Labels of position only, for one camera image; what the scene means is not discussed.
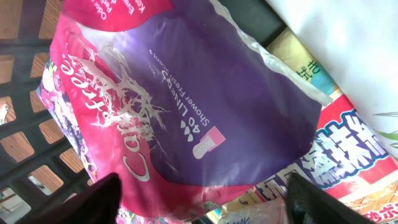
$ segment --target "black plastic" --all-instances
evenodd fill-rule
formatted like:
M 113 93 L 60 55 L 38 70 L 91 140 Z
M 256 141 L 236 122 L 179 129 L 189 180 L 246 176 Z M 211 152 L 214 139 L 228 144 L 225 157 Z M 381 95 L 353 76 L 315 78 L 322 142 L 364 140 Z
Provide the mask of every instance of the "black plastic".
M 220 0 L 245 33 L 267 47 L 286 24 L 265 0 Z
M 294 224 L 372 224 L 297 173 L 289 178 L 287 215 Z
M 115 224 L 121 190 L 119 176 L 112 173 L 81 194 L 25 224 Z
M 16 114 L 15 121 L 0 126 L 0 139 L 22 131 L 35 151 L 16 163 L 0 144 L 0 189 L 10 187 L 31 207 L 21 220 L 37 217 L 64 202 L 72 193 L 81 192 L 88 187 L 89 179 L 84 169 L 76 174 L 60 159 L 60 154 L 71 148 L 66 138 L 53 144 L 45 140 L 39 124 L 52 117 L 47 110 L 34 113 L 30 103 L 30 91 L 35 90 L 41 80 L 41 77 L 30 77 L 34 56 L 48 52 L 52 41 L 39 39 L 45 3 L 46 0 L 24 0 L 18 37 L 0 40 L 0 55 L 14 56 L 11 81 L 0 85 L 0 97 L 11 97 Z M 47 165 L 63 181 L 63 185 L 48 196 L 27 178 L 42 165 Z

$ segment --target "metal grate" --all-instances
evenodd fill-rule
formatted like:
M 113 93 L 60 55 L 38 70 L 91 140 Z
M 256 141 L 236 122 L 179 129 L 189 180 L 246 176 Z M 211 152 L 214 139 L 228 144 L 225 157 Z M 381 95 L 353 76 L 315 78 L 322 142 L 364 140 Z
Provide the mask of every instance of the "metal grate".
M 30 105 L 30 91 L 41 80 L 30 77 L 34 57 L 48 52 L 52 41 L 39 39 L 45 5 L 46 0 L 23 0 L 17 38 L 0 40 L 0 55 L 14 56 L 11 81 L 0 85 L 0 98 L 10 96 L 16 114 L 14 121 L 0 126 L 0 139 L 23 132 L 35 151 L 15 163 L 0 144 L 0 189 L 10 187 L 31 207 L 19 222 L 35 218 L 64 202 L 72 193 L 81 192 L 88 187 L 89 179 L 84 169 L 75 173 L 61 160 L 60 154 L 71 148 L 65 137 L 53 144 L 45 140 L 39 124 L 51 119 L 50 113 L 47 110 L 34 113 Z M 28 179 L 42 165 L 48 166 L 64 183 L 51 195 L 45 195 Z

